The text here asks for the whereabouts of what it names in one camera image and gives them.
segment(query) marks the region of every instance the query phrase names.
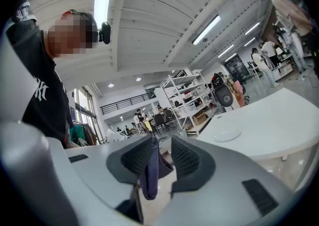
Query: white logo on shirt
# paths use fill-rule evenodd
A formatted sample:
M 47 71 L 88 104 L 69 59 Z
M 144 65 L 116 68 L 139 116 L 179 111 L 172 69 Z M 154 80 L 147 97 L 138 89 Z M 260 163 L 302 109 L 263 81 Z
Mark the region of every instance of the white logo on shirt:
M 45 85 L 45 82 L 41 81 L 39 78 L 34 77 L 34 79 L 36 80 L 36 82 L 38 83 L 38 87 L 36 88 L 36 91 L 34 93 L 34 96 L 37 97 L 39 99 L 39 101 L 42 100 L 42 98 L 44 100 L 46 100 L 45 98 L 45 91 L 48 88 L 47 85 Z

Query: black rectangular slot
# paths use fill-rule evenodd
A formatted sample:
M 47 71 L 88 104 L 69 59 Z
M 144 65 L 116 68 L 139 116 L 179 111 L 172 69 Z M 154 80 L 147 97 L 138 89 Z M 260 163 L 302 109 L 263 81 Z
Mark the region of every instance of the black rectangular slot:
M 87 158 L 88 158 L 88 156 L 86 156 L 85 154 L 80 154 L 80 155 L 70 157 L 69 160 L 71 163 L 73 163 L 73 162 L 77 162 L 77 161 L 84 160 Z
M 262 216 L 278 206 L 278 203 L 256 179 L 243 181 L 242 184 Z

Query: metal rack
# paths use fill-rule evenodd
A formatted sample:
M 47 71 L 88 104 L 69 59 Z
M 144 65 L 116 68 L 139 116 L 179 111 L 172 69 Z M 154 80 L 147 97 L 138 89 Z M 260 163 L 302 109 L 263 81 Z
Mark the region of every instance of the metal rack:
M 182 86 L 187 82 L 192 82 L 192 86 L 189 86 L 187 88 L 183 88 L 183 89 L 178 89 L 177 86 Z M 184 93 L 188 92 L 188 91 L 192 91 L 197 89 L 198 87 L 201 87 L 203 91 L 205 91 L 206 88 L 206 82 L 203 78 L 203 76 L 201 74 L 197 74 L 197 75 L 188 75 L 188 76 L 183 76 L 183 77 L 176 77 L 176 78 L 172 78 L 170 75 L 168 76 L 168 80 L 161 86 L 162 89 L 164 90 L 164 93 L 166 94 L 168 99 L 171 99 L 173 97 L 179 97 L 182 105 L 177 106 L 175 108 L 173 108 L 172 106 L 172 111 L 178 121 L 178 124 L 180 125 L 181 129 L 183 129 L 185 122 L 187 120 L 187 118 L 190 118 L 193 127 L 189 130 L 187 130 L 186 132 L 189 135 L 192 134 L 197 134 L 199 135 L 199 133 L 201 132 L 201 130 L 209 123 L 209 121 L 211 120 L 210 117 L 208 117 L 202 124 L 200 125 L 195 125 L 195 122 L 193 120 L 193 116 L 198 113 L 199 111 L 201 111 L 205 106 L 209 106 L 209 103 L 213 103 L 214 105 L 216 105 L 216 101 L 214 99 L 213 94 L 211 93 L 211 90 L 209 89 L 209 92 L 211 94 L 211 99 L 208 101 L 205 101 L 203 99 L 203 97 L 208 96 L 208 94 L 206 94 L 205 92 L 203 92 L 202 94 L 199 94 L 198 96 L 192 98 L 190 101 L 188 102 L 184 102 L 183 99 L 183 95 Z M 174 87 L 175 90 L 173 92 L 167 92 L 165 91 L 166 88 L 169 87 Z M 194 102 L 195 100 L 197 100 L 198 98 L 200 98 L 202 100 L 202 104 L 199 105 L 196 110 L 190 110 L 188 107 L 188 104 Z M 180 109 L 185 109 L 186 115 L 185 117 L 179 117 L 177 115 L 177 111 Z

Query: black metal railing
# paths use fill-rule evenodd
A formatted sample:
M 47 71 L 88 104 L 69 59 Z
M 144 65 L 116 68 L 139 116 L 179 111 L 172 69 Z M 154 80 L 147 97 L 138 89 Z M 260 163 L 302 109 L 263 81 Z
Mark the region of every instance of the black metal railing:
M 146 93 L 143 95 L 134 96 L 134 97 L 131 97 L 128 99 L 124 99 L 124 100 L 121 100 L 121 101 L 113 103 L 113 104 L 107 104 L 107 105 L 101 106 L 100 108 L 102 110 L 102 113 L 106 114 L 109 112 L 120 110 L 124 107 L 128 107 L 128 106 L 138 104 L 138 103 L 143 102 L 143 101 L 153 99 L 155 97 L 156 96 L 155 96 L 154 92 L 150 92 L 150 93 Z

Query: pink cloth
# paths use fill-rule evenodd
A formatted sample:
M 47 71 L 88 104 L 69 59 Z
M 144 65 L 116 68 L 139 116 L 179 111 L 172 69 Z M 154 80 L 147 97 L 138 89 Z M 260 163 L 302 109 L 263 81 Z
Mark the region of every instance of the pink cloth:
M 237 80 L 234 82 L 234 87 L 237 89 L 240 93 L 240 99 L 238 101 L 240 107 L 245 106 L 245 99 L 244 99 L 244 93 L 243 93 L 243 87 L 240 85 L 240 82 Z

